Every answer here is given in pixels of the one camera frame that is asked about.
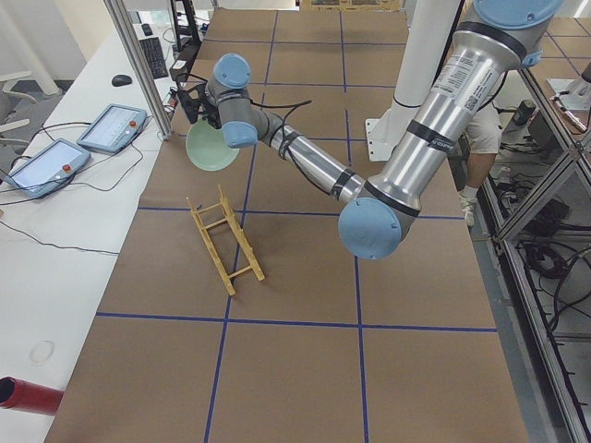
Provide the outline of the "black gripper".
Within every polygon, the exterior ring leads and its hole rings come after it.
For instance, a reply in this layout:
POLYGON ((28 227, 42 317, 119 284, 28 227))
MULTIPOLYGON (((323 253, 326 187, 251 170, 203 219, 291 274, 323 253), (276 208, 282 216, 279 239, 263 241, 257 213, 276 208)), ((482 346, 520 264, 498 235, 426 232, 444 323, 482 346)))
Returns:
POLYGON ((216 130, 222 128, 221 117, 216 106, 202 105, 202 119, 216 130))

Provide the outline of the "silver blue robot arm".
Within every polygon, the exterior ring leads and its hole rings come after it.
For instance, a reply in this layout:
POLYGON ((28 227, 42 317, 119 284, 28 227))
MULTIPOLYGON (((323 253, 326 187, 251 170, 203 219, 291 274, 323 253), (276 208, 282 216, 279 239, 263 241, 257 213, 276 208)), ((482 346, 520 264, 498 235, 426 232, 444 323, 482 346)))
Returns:
POLYGON ((355 256, 378 259, 404 240, 421 211, 420 196, 473 120, 498 78, 535 65, 540 39, 559 1, 475 1, 454 34, 454 51, 379 174, 363 179, 277 114, 255 109, 247 94, 250 66, 239 54, 214 65, 205 88, 226 145, 261 141, 307 180, 344 202, 338 230, 355 256))

